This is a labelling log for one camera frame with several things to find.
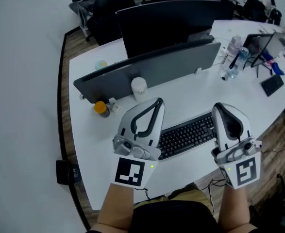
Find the white desk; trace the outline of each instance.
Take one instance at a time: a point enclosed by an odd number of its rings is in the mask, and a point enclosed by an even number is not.
[[[211,34],[227,46],[232,36],[243,38],[258,33],[263,26],[266,31],[280,31],[277,26],[250,21],[215,21]],[[93,105],[80,99],[73,81],[95,71],[95,63],[105,60],[109,65],[127,58],[123,40],[117,40],[86,52],[70,61],[69,98],[75,150],[84,186],[94,210],[101,208],[110,184],[110,159],[112,139],[117,132],[124,113],[136,105],[133,95],[120,99],[119,113],[102,118],[93,111]],[[161,97],[166,105],[163,129],[178,125],[211,111],[216,102],[235,106],[244,112],[251,123],[254,137],[260,136],[285,108],[285,85],[271,97],[267,97],[260,82],[269,77],[269,71],[260,68],[256,78],[255,68],[246,68],[234,80],[223,81],[219,74],[221,58],[214,66],[199,76],[188,75],[149,89],[149,97]],[[277,58],[285,72],[285,58]],[[174,191],[217,168],[211,155],[214,142],[210,141],[194,149],[161,161],[147,183],[150,198]],[[146,199],[144,191],[134,191],[134,201]]]

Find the orange lid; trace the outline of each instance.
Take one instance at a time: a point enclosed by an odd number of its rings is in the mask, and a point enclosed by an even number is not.
[[[105,105],[104,102],[99,101],[99,102],[95,103],[94,110],[97,113],[101,114],[101,113],[105,112],[106,109],[107,109],[107,106]]]

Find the black monitor screen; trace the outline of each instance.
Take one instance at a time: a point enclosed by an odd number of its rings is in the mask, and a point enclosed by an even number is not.
[[[220,1],[154,2],[117,12],[129,58],[208,37]]]
[[[256,57],[253,67],[263,64],[277,57],[285,48],[285,33],[274,33],[267,45],[262,48],[260,54]]]

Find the white bottle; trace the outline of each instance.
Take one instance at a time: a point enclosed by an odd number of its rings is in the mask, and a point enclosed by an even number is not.
[[[223,61],[221,65],[221,78],[225,81],[229,79],[228,72],[230,72],[230,64],[233,62],[234,58],[238,54],[238,51],[242,46],[241,37],[239,35],[233,36],[228,48],[224,54]]]
[[[132,81],[132,91],[134,93],[134,98],[138,103],[141,103],[148,99],[148,86],[147,82],[143,78],[134,78]]]

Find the water bottle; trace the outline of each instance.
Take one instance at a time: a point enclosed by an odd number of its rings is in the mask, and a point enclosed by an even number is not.
[[[239,35],[232,37],[232,39],[228,45],[228,48],[224,54],[223,61],[221,63],[221,74],[220,74],[220,76],[223,80],[229,79],[227,72],[230,71],[229,70],[230,64],[232,63],[232,61],[234,60],[234,58],[238,54],[238,51],[240,50],[242,44],[243,43],[242,43],[241,37]]]
[[[226,76],[228,76],[230,79],[236,78],[236,76],[239,74],[239,72],[241,70],[243,70],[244,64],[248,59],[249,50],[247,48],[242,47],[238,51],[237,54],[238,54],[238,58],[234,64],[234,66],[226,69]]]

